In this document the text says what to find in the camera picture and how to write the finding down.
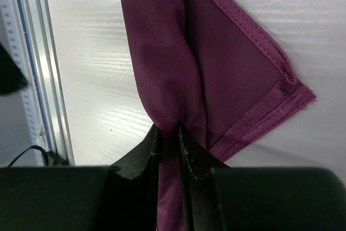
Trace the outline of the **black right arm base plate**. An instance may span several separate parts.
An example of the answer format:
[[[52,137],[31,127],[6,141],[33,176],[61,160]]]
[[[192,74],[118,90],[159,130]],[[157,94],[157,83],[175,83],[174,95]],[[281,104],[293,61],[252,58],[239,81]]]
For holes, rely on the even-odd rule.
[[[41,152],[43,166],[53,167],[53,166],[68,166],[69,161],[62,158],[58,153],[54,151],[42,151]]]

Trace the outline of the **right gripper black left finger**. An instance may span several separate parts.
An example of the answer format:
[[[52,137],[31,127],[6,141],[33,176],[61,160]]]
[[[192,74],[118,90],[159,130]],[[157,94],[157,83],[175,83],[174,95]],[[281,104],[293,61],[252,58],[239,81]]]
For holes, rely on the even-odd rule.
[[[1,169],[1,230],[155,230],[159,131],[110,166]]]

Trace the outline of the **purple cloth napkin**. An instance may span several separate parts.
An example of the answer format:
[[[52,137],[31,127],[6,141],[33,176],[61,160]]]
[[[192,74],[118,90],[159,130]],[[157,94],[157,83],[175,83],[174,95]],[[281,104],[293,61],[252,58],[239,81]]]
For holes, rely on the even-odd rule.
[[[226,161],[315,99],[234,0],[121,0],[138,93],[162,133],[157,224],[183,230],[179,124]]]

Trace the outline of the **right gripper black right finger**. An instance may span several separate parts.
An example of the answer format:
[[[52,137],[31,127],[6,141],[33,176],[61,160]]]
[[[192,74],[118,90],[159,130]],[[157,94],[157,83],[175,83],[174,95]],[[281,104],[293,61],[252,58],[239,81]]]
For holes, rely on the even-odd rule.
[[[231,168],[178,129],[186,230],[345,230],[345,187],[316,167]]]

